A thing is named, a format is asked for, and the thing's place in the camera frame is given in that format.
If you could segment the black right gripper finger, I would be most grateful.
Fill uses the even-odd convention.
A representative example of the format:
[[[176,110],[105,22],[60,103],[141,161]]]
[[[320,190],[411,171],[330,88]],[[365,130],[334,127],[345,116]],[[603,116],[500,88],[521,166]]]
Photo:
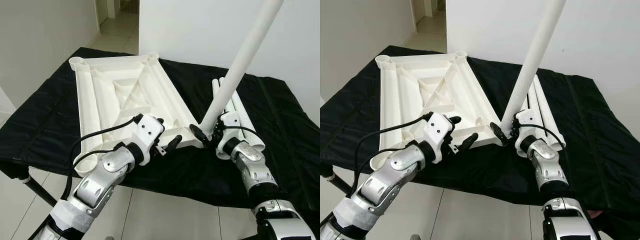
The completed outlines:
[[[202,147],[208,147],[210,145],[210,140],[208,136],[199,128],[199,126],[190,124],[189,125],[190,132],[194,135],[194,137],[201,142]]]
[[[489,124],[489,128],[494,134],[494,136],[496,137],[496,141],[494,142],[494,144],[496,144],[497,146],[504,147],[506,145],[506,135],[502,131],[502,128],[500,128],[500,126],[495,122],[491,122]]]

